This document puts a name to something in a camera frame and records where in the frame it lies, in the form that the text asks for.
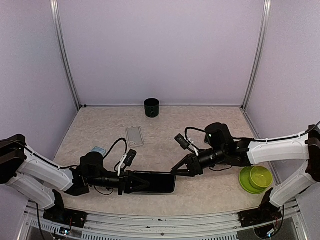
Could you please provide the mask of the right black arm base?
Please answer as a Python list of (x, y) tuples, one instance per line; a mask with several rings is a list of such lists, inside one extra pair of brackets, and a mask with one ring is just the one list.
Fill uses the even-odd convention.
[(280, 207), (270, 202), (271, 192), (274, 188), (268, 190), (259, 205), (259, 207), (249, 210), (243, 210), (238, 213), (239, 221), (242, 228), (260, 225), (281, 219), (283, 214)]

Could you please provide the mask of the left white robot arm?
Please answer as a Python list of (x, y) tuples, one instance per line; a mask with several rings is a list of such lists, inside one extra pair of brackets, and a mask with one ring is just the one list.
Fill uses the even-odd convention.
[(79, 165), (58, 165), (30, 148), (21, 134), (0, 141), (0, 182), (49, 210), (61, 223), (70, 218), (61, 192), (77, 197), (88, 194), (90, 187), (102, 187), (122, 195), (150, 186), (132, 171), (106, 170), (103, 155), (96, 151), (82, 156)]

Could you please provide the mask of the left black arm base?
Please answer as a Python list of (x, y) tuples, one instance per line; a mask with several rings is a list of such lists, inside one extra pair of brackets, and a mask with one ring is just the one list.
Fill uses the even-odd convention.
[(52, 191), (55, 198), (54, 205), (44, 210), (43, 218), (55, 223), (83, 229), (88, 214), (84, 211), (65, 208), (62, 195), (55, 189)]

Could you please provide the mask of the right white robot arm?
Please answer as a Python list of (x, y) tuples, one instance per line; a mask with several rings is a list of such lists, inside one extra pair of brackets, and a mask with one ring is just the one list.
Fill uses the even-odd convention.
[(283, 183), (268, 191), (256, 210), (256, 218), (266, 222), (288, 200), (320, 181), (320, 129), (312, 124), (306, 131), (271, 139), (231, 135), (224, 123), (212, 123), (204, 130), (209, 149), (196, 148), (172, 169), (175, 176), (195, 177), (217, 164), (251, 167), (265, 162), (301, 160), (302, 166)]

